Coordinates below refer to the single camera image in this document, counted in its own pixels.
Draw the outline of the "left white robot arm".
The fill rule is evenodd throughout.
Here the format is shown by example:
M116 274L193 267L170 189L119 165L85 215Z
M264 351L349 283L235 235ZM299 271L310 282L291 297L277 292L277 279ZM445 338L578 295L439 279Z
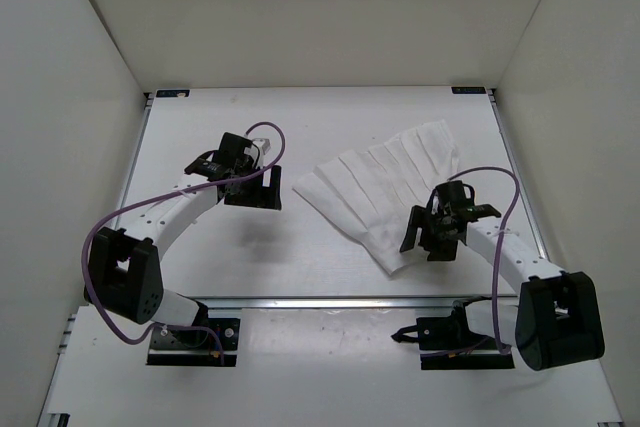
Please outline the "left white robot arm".
M161 260L198 218L219 204L279 210L281 168L267 163L267 138L229 132L218 148L188 164L169 194L139 207L119 228L101 227L90 241L88 299L139 325L174 326L188 345L208 336L201 303L167 289Z

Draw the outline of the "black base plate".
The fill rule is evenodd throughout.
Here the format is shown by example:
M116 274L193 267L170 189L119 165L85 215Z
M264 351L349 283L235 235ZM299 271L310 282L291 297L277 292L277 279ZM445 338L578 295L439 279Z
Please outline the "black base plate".
M396 343L417 344L423 371L511 370L511 354L500 354L495 340L469 329L466 308L489 301L486 296L453 303L446 317L418 317L391 335Z
M156 328L151 334L146 363L149 366L235 367L241 319L206 310L199 315L198 324L212 330L220 344L201 330L169 330L163 334Z

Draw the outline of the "blue corner label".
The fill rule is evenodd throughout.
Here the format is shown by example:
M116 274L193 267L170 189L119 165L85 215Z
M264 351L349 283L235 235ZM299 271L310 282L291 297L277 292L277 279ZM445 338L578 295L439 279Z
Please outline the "blue corner label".
M481 86L452 86L454 95L485 95L486 89Z
M159 89L156 98L186 98L190 95L189 89Z

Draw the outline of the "right blue corner label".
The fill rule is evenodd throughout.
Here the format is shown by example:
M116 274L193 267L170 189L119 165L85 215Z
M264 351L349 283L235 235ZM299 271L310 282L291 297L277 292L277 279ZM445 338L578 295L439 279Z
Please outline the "right blue corner label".
M485 95L486 89L481 86L452 86L454 95Z

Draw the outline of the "left blue corner label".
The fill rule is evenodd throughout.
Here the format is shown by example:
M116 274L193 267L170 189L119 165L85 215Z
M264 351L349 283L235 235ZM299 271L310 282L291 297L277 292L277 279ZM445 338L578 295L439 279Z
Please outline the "left blue corner label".
M189 89L159 89L156 98L186 98L190 95Z

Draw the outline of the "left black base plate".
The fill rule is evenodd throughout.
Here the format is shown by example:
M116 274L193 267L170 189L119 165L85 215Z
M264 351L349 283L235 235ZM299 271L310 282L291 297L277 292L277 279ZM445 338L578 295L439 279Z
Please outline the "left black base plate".
M206 310L199 315L198 324L212 330L220 344L201 330L169 330L163 334L156 328L151 334L146 363L149 366L235 367L241 319Z

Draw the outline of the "white pleated skirt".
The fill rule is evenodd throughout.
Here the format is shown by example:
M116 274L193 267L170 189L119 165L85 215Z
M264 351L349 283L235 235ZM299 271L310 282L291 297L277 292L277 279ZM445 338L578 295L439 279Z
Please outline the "white pleated skirt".
M458 171L459 161L447 123L427 122L316 165L293 190L392 275L425 258L400 251L411 208L425 205L433 189Z

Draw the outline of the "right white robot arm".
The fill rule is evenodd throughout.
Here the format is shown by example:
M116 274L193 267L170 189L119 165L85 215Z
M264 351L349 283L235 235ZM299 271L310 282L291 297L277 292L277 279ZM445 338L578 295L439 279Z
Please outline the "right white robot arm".
M393 340L418 345L430 363L499 346L516 350L534 371L601 358L605 341L592 279L539 256L504 219L495 207L477 204L462 181L438 185L425 205L412 207L401 252L421 247L428 261L450 262L465 245L518 299L502 302L491 293L457 300L448 316L419 317Z

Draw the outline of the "aluminium front rail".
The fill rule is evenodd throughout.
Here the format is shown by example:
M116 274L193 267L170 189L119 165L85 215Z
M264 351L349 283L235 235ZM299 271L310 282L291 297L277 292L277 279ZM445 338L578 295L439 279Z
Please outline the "aluminium front rail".
M455 299L442 296L382 297L201 297L198 301L214 310L345 310L345 309L424 309L447 308Z

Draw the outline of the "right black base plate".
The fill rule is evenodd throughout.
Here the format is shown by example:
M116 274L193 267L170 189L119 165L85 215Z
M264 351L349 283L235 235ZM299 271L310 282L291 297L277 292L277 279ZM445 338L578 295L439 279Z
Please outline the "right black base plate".
M396 343L417 344L423 371L511 370L511 354L500 354L495 340L469 329L466 308L489 301L486 296L453 303L446 317L418 317L391 335Z

